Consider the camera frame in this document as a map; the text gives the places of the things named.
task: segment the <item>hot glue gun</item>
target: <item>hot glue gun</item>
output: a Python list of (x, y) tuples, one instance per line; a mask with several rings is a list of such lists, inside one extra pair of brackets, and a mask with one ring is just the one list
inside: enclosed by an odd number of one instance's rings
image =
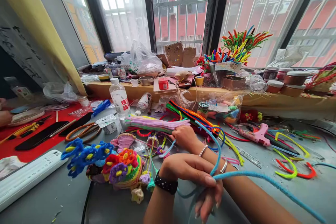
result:
[(242, 137), (250, 139), (253, 142), (262, 144), (264, 146), (270, 146), (271, 145), (270, 140), (268, 140), (265, 137), (265, 133), (267, 132), (267, 130), (268, 130), (267, 124), (260, 124), (260, 130), (257, 132), (251, 132), (251, 131), (240, 129), (238, 133)]

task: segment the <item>table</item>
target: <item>table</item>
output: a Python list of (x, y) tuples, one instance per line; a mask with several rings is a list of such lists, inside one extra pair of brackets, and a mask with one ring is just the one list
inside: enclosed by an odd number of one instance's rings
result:
[[(101, 112), (95, 120), (114, 112), (114, 109), (107, 109)], [(298, 126), (298, 130), (306, 128), (304, 125)], [(226, 126), (224, 127), (224, 130), (230, 132)], [(317, 135), (321, 135), (317, 130), (313, 129), (311, 131)], [(114, 132), (111, 135), (104, 135), (104, 133), (101, 132), (99, 137), (95, 138), (92, 143), (98, 143), (100, 140), (110, 141), (115, 138), (116, 135), (117, 132)], [(335, 140), (329, 135), (325, 136), (328, 137), (330, 144), (336, 147)], [(336, 171), (328, 167), (317, 166), (316, 170), (318, 177), (311, 180), (296, 177), (291, 181), (288, 181), (274, 174), (275, 170), (280, 171), (273, 161), (273, 159), (279, 158), (275, 152), (267, 151), (264, 147), (251, 142), (238, 142), (236, 140), (232, 140), (232, 142), (239, 148), (242, 148), (252, 156), (256, 157), (262, 163), (262, 169), (259, 169), (244, 158), (245, 164), (243, 167), (239, 167), (240, 169), (264, 173), (272, 177), (294, 193), (300, 200), (319, 212), (327, 220), (327, 223), (333, 223), (334, 206), (336, 204), (336, 197), (334, 196)], [(326, 163), (336, 164), (334, 159), (336, 154), (332, 152), (324, 140), (317, 143), (312, 143), (310, 140), (304, 140), (300, 141), (300, 144), (309, 149), (313, 149), (324, 156), (326, 158)], [(52, 149), (64, 151), (65, 143), (61, 142)], [(226, 145), (223, 146), (222, 153), (227, 157), (235, 158), (233, 151)], [(162, 160), (159, 160), (158, 157), (156, 157), (154, 162), (157, 168), (159, 168)], [(71, 179), (67, 176), (68, 170), (66, 169), (66, 165), (67, 164), (64, 164), (57, 169), (11, 206), (1, 212), (0, 223), (51, 223), (54, 215), (58, 211), (61, 211), (61, 213), (57, 216), (55, 223), (80, 223), (90, 181), (86, 178), (85, 172), (81, 173), (76, 178)], [(308, 172), (306, 169), (303, 170), (303, 167), (301, 166), (298, 166), (298, 169), (302, 173)], [(310, 214), (293, 203), (268, 182), (257, 178), (252, 178), (252, 180), (280, 204), (285, 206), (285, 208), (302, 223), (318, 223)], [(179, 188), (182, 192), (187, 193), (194, 188), (194, 185), (189, 181), (179, 181)], [(125, 223), (125, 220), (127, 220), (127, 222), (141, 223), (151, 193), (144, 191), (144, 194), (144, 201), (138, 205), (135, 202), (131, 202), (130, 190), (114, 191), (109, 184), (95, 184), (89, 196), (85, 223)], [(187, 223), (190, 202), (191, 199), (184, 200), (176, 194), (174, 205), (175, 223)], [(201, 221), (199, 219), (192, 219), (191, 223), (201, 223)], [(223, 196), (220, 208), (216, 210), (216, 217), (210, 216), (208, 223), (229, 224), (249, 222), (226, 193)]]

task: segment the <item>hand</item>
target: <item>hand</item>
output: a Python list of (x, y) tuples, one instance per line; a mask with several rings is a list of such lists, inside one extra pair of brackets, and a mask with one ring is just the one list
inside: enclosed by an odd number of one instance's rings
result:
[(0, 111), (0, 127), (6, 126), (7, 124), (11, 123), (12, 117), (13, 116), (9, 111)]
[(194, 130), (190, 126), (181, 126), (177, 127), (170, 135), (172, 140), (176, 139), (176, 143), (185, 149), (186, 151), (193, 153), (192, 148), (197, 145), (201, 144), (199, 139), (197, 138)]
[(201, 217), (205, 223), (214, 204), (218, 208), (224, 192), (222, 180), (215, 181), (209, 173), (214, 165), (192, 154), (174, 154), (167, 157), (161, 166), (160, 177), (169, 180), (191, 180), (196, 184), (206, 186), (195, 206), (195, 217)]

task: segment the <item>black watch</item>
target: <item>black watch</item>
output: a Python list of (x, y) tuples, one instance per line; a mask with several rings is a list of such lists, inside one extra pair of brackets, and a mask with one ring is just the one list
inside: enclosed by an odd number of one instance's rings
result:
[(154, 184), (160, 187), (162, 190), (169, 192), (170, 194), (174, 195), (177, 191), (178, 182), (177, 181), (169, 181), (165, 178), (161, 178), (159, 176), (160, 170), (157, 172)]

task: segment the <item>bracelet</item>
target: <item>bracelet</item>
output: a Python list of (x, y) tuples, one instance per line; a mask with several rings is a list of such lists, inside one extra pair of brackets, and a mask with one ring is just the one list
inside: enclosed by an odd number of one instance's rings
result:
[(224, 163), (224, 165), (223, 165), (223, 168), (220, 170), (220, 172), (221, 173), (224, 173), (225, 172), (225, 170), (226, 170), (226, 167), (227, 167), (227, 163), (228, 163), (228, 161), (227, 161), (227, 159), (226, 158), (224, 158), (224, 161), (225, 161), (225, 163)]
[(207, 149), (208, 145), (205, 145), (203, 150), (201, 151), (201, 153), (199, 154), (200, 157), (202, 157), (203, 153), (205, 152), (205, 150)]

